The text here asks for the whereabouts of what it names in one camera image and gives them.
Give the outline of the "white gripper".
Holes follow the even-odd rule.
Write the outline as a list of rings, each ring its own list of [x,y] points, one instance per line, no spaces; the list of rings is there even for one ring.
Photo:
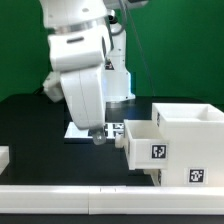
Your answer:
[[[102,129],[105,123],[105,101],[102,90],[102,67],[62,73],[60,83],[73,122],[80,130],[95,129],[95,145],[106,142]]]

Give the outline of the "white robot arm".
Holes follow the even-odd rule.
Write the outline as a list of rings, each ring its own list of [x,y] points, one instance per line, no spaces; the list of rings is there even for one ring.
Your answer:
[[[39,0],[52,71],[43,83],[54,102],[64,99],[72,121],[97,145],[106,141],[106,106],[130,101],[125,66],[127,11],[149,0]]]

